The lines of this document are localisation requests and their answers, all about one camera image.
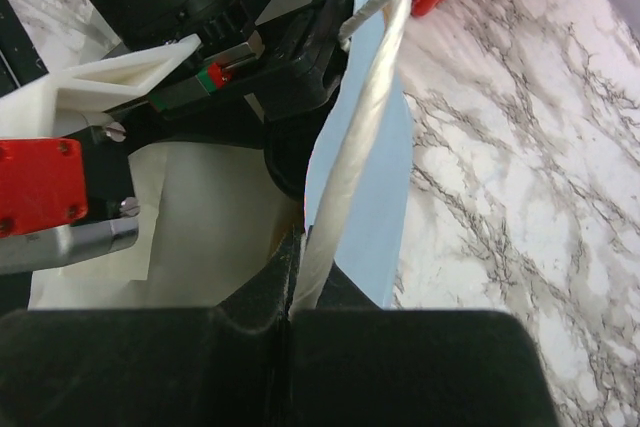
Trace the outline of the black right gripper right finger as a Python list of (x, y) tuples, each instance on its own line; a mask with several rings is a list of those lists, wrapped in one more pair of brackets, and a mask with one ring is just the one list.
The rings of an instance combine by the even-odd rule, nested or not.
[(289, 337), (292, 426), (557, 426), (532, 338), (492, 310), (384, 310), (338, 268)]

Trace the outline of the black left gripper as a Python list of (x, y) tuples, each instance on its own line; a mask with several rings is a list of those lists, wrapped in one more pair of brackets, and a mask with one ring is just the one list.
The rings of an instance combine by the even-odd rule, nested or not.
[(338, 43), (353, 0), (311, 0), (267, 22), (271, 0), (90, 0), (133, 52), (201, 44), (145, 96), (116, 107), (128, 152), (161, 141), (248, 147), (270, 124), (321, 131), (347, 66)]

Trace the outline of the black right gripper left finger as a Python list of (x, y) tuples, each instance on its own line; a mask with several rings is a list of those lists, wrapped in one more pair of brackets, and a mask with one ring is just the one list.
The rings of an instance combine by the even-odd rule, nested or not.
[(5, 426), (282, 426), (302, 234), (215, 306), (17, 311), (1, 321)]

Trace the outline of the white paper takeout bag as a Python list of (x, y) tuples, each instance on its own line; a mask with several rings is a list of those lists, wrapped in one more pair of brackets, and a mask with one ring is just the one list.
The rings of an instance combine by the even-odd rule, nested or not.
[[(413, 120), (392, 87), (351, 201), (335, 260), (378, 306), (391, 303), (412, 167)], [(136, 244), (65, 268), (38, 271), (31, 309), (214, 306), (266, 264), (294, 205), (255, 150), (161, 143), (133, 154), (142, 191)]]

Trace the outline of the black plastic cup lid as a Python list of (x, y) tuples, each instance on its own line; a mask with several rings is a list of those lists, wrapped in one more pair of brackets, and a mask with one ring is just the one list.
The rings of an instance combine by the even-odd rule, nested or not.
[(307, 169), (319, 131), (270, 124), (265, 132), (264, 161), (278, 189), (289, 198), (304, 197)]

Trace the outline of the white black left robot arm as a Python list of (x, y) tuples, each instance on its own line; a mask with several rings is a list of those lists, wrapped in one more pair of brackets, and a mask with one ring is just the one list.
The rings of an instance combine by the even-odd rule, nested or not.
[(133, 52), (200, 45), (148, 94), (114, 108), (133, 153), (159, 142), (256, 149), (278, 189), (304, 196), (315, 141), (347, 67), (354, 0), (311, 0), (269, 21), (271, 0), (90, 0)]

